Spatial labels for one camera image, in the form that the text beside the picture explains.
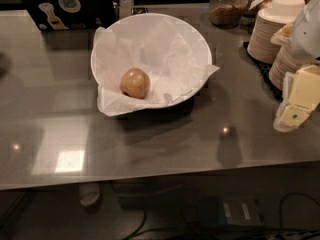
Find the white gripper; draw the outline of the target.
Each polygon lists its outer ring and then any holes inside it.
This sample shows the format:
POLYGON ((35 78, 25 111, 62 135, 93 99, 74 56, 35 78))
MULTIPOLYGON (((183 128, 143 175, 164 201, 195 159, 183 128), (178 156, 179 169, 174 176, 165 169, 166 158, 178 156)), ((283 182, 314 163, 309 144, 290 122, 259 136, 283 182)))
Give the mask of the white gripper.
MULTIPOLYGON (((320 60, 320 0, 310 0, 294 25, 287 23, 270 41, 275 45, 289 42, 292 55, 300 61, 320 60)), ((283 80, 283 102, 278 109, 282 129, 297 129, 320 104, 320 67, 308 65, 295 74, 287 72, 283 80)))

